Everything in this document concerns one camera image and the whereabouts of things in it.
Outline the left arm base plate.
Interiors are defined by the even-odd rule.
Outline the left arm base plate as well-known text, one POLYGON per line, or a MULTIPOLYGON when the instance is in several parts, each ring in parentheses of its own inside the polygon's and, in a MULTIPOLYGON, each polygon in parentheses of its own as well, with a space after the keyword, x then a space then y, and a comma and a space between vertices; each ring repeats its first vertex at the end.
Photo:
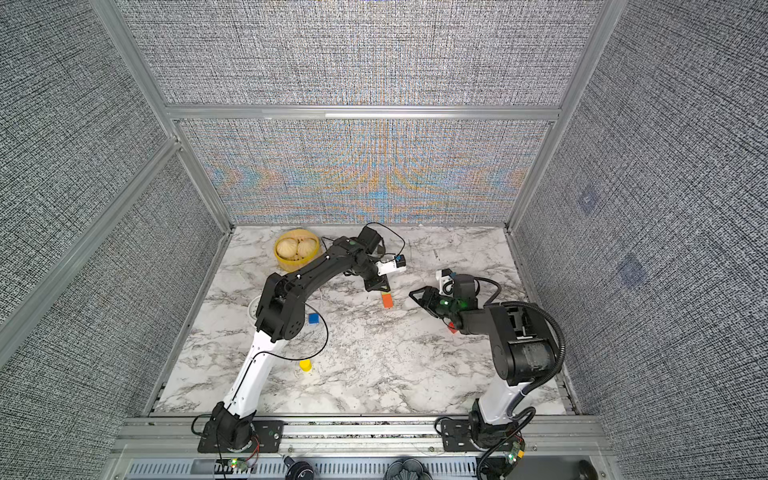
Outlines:
POLYGON ((209 420, 203 428, 196 451, 210 454, 277 453, 284 426, 285 423, 279 420, 251 421, 230 435, 209 420))

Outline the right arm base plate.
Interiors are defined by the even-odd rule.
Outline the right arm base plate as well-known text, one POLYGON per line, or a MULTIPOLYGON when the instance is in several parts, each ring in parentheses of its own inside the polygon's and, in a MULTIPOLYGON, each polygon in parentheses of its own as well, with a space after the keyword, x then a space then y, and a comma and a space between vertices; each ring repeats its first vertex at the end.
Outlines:
POLYGON ((437 422, 436 430, 440 434, 445 452, 465 453, 483 450, 473 441, 470 423, 466 419, 441 418, 437 422))

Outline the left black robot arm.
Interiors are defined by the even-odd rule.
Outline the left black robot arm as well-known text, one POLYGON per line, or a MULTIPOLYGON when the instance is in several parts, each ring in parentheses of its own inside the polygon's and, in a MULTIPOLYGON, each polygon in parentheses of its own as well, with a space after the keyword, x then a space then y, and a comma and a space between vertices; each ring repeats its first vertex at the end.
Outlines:
POLYGON ((300 269, 267 277, 256 307, 249 310, 256 332, 233 386, 212 409, 201 431, 200 453, 252 452, 257 448, 254 419, 260 396, 277 360, 300 362, 318 356, 287 357, 282 350, 307 322, 308 298, 338 275, 363 281, 367 292, 391 292, 380 258, 386 253, 382 236, 366 225, 353 236, 341 236, 300 269))

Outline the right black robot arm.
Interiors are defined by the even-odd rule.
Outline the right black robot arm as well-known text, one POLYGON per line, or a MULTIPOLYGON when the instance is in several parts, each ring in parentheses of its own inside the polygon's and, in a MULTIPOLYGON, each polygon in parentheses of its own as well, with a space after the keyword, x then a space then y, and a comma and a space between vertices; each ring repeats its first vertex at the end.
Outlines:
POLYGON ((497 378, 477 398, 464 434, 477 449, 488 449, 522 424, 516 409, 562 369, 566 346, 562 329, 535 303, 499 302, 495 280, 450 269, 438 273, 437 287, 424 286, 409 297, 450 331, 485 336, 497 378))

